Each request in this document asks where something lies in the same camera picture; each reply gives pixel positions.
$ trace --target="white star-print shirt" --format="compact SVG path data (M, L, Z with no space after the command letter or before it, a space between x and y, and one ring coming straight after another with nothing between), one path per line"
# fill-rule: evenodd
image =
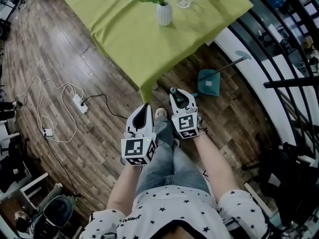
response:
M119 210L95 212L80 239L160 238L170 224L194 238L268 238L270 230L249 193L233 190L219 204L204 191L167 185L140 193L130 215Z

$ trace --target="forearm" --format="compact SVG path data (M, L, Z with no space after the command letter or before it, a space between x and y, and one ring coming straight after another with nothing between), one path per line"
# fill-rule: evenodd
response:
M106 209L117 209L126 216L132 212L140 170L140 166L125 165L111 192Z
M194 138L194 142L206 169L216 201L219 202L226 192L239 189L231 166L208 136L201 131L200 136Z

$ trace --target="white cable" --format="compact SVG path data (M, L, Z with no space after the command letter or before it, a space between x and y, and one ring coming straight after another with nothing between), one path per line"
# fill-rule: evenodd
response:
M72 88L73 94L75 95L75 91L74 91L74 88L73 88L73 87L75 87L75 88L80 89L80 90L82 91L81 99L83 99L84 90L81 89L81 88L79 88L79 87L76 86L75 84L69 83L69 82L64 83L64 84L61 85L60 87L57 87L56 84L55 84L51 79L47 79L47 80L45 80L45 81L41 81L41 79L40 79L39 77L35 76L35 77L33 78L33 80L31 81L31 83L30 83L29 87L27 88L27 90L24 92L24 94L15 96L14 99L13 99L11 102L13 102L13 101L14 101L16 98L18 98L18 97L23 97L23 96L29 91L29 89L30 89L30 87L31 87L31 85L32 85L32 83L33 83L33 81L34 81L35 79L38 79L38 80L40 81L40 83L41 83L41 84L40 84L40 92L39 92L38 101L37 101L37 108L36 108L36 122L37 122L37 126L38 126L39 130L40 130L41 132L42 132L42 130L43 130L43 127L42 127L42 125L43 125L43 119L44 119L44 118L45 118L45 119L48 119L48 120L51 121L51 123L52 123L53 136L52 136L52 137L47 137L47 136L46 136L46 138L47 138L48 140L52 140L52 141L56 141L56 142L69 143L69 142L72 141L72 139L74 138L74 136L75 136L75 134L76 134L76 132L77 132L77 130L78 130L78 126L77 126L77 124L76 124L76 122L75 122L75 119L74 119L74 117L72 116L71 112L69 111L69 109L66 107L66 105L65 105L65 103L64 103L63 93L64 93L65 89L66 89L68 86L70 86L70 87ZM75 131L74 131L73 135L71 136L71 138L70 138L68 141L55 140L55 139L54 139L54 137L55 137L55 128L54 128L54 122L53 122L53 120L51 120L49 117L47 117L47 116L45 116L45 115L40 116L39 108L40 108L40 106L41 106L41 104L42 104L42 102L43 102L43 100L44 100L43 85L44 85L44 83L47 82L47 81L52 82L56 89L61 89L62 87L64 87L63 90L62 90L62 92L61 92L61 100L62 100L62 103L63 103L63 105L64 105L66 111L70 114L70 116L72 117L72 120L73 120L73 122L74 122L74 124L75 124Z

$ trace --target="green tablecloth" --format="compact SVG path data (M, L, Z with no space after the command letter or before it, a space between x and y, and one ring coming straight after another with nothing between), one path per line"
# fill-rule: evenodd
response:
M140 88L144 102L152 84L180 60L213 39L252 7L248 0L193 0L173 7L173 21L158 26L156 4L139 0L65 0L90 30L103 55Z

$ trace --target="wooden floor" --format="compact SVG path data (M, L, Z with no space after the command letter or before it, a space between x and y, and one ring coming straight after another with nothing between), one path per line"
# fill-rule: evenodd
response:
M85 96L105 93L113 111L126 117L142 104L136 87L111 60L100 55L88 30L63 0L29 0L11 21L2 77L7 100L24 93L33 77L39 76L42 80L52 79L57 85L65 82L76 84L85 90ZM153 92L153 109L169 109L167 93L171 86L195 92L199 69L216 69L226 64L217 50L203 45L159 79L159 88ZM50 83L44 89L45 99L40 112L53 119L60 140L69 139L75 127L61 103L61 90L56 90ZM38 92L39 82L36 81L27 94L27 107L18 111L16 123L24 137L30 139L30 152L41 158L41 166L50 178L73 191L36 126ZM89 111L85 115L79 113L72 98L73 92L68 89L64 100L74 115L78 132L70 143L50 141L50 144L75 187L84 195L85 198L77 203L77 211L87 218L93 211L106 207L113 185L123 169L120 143L126 121L111 115L102 98L90 99L87 102ZM260 133L261 138L269 143L272 134L261 108L232 69L221 73L220 97L203 95L196 101L209 136L243 186L256 174L241 170L242 164L257 161L259 147L255 135ZM50 123L46 122L45 127L51 127ZM182 147L202 168L191 140L184 141Z

